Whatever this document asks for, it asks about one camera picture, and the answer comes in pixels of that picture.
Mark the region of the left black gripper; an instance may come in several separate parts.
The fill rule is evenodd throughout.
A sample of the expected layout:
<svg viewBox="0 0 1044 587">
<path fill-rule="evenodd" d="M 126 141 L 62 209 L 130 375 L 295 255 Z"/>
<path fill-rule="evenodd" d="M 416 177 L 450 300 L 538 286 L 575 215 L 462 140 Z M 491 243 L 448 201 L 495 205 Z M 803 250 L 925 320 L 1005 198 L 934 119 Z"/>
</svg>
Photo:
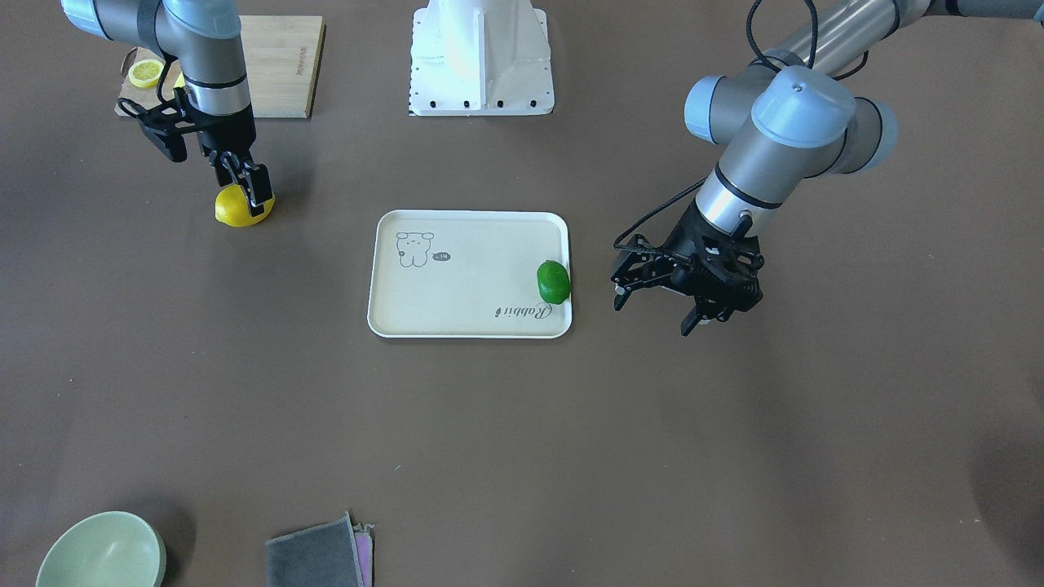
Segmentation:
<svg viewBox="0 0 1044 587">
<path fill-rule="evenodd" d="M 758 271 L 764 257 L 758 238 L 750 234 L 753 217 L 746 210 L 733 232 L 721 232 L 691 203 L 658 246 L 637 231 L 650 217 L 642 216 L 614 241 L 619 252 L 611 275 L 614 311 L 622 311 L 631 294 L 641 289 L 660 287 L 691 297 L 693 309 L 681 323 L 681 335 L 688 337 L 698 324 L 730 320 L 762 300 Z"/>
</svg>

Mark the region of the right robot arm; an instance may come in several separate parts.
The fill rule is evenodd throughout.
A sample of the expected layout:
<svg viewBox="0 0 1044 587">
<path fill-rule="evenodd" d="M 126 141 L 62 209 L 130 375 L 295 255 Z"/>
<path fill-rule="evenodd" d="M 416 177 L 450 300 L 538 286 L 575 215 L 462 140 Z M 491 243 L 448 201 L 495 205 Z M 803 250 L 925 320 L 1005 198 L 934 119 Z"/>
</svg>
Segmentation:
<svg viewBox="0 0 1044 587">
<path fill-rule="evenodd" d="M 234 1 L 64 1 L 78 29 L 109 41 L 149 49 L 161 56 L 163 77 L 177 62 L 185 86 L 172 98 L 143 108 L 128 98 L 118 107 L 135 120 L 171 162 L 187 159 L 185 136 L 197 134 L 201 156 L 220 186 L 236 185 L 250 215 L 272 199 L 266 166 L 250 155 L 256 140 L 250 75 Z"/>
</svg>

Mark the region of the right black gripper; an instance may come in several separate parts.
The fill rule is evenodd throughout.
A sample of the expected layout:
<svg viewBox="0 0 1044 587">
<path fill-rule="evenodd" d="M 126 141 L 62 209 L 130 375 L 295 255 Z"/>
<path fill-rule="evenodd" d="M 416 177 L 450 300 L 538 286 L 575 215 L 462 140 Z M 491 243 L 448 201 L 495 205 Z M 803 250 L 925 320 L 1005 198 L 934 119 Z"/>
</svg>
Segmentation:
<svg viewBox="0 0 1044 587">
<path fill-rule="evenodd" d="M 250 155 L 256 140 L 253 107 L 230 115 L 214 115 L 193 107 L 185 90 L 153 108 L 143 108 L 130 98 L 119 98 L 117 108 L 139 123 L 145 137 L 171 162 L 187 159 L 185 137 L 197 134 L 201 155 L 208 157 L 221 187 L 238 185 L 250 205 L 272 199 L 271 175 L 264 164 Z"/>
</svg>

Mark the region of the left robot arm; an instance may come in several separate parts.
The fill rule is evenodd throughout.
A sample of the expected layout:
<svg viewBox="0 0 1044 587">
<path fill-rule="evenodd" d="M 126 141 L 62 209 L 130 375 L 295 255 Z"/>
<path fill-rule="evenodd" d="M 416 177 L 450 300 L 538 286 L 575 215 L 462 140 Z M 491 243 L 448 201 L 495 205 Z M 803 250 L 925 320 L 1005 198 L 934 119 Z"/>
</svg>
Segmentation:
<svg viewBox="0 0 1044 587">
<path fill-rule="evenodd" d="M 703 77 L 683 105 L 693 136 L 723 146 L 713 170 L 681 192 L 690 203 L 663 244 L 636 227 L 614 241 L 611 275 L 620 311 L 632 294 L 666 289 L 693 298 L 681 334 L 727 322 L 762 300 L 759 235 L 804 179 L 857 174 L 894 149 L 888 107 L 854 96 L 843 79 L 869 49 L 925 15 L 1042 21 L 1040 1 L 838 1 L 782 43 L 763 49 L 735 77 Z"/>
</svg>

